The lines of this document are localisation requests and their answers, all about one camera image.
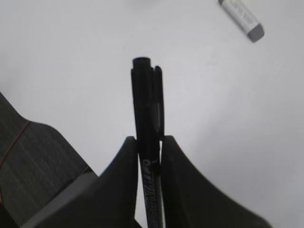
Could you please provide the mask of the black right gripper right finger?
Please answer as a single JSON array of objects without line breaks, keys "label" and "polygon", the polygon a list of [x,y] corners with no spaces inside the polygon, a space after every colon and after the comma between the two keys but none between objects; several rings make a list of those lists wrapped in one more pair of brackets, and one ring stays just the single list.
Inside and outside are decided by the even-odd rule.
[{"label": "black right gripper right finger", "polygon": [[162,141],[161,187],[168,228],[270,228],[258,214],[214,186],[173,136]]}]

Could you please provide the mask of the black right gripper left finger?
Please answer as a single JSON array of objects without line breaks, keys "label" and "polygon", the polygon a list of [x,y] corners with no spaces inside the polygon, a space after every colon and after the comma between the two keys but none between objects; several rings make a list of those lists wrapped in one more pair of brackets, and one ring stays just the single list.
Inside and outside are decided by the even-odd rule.
[{"label": "black right gripper left finger", "polygon": [[136,228],[136,140],[126,137],[97,178],[85,174],[27,221],[25,228]]}]

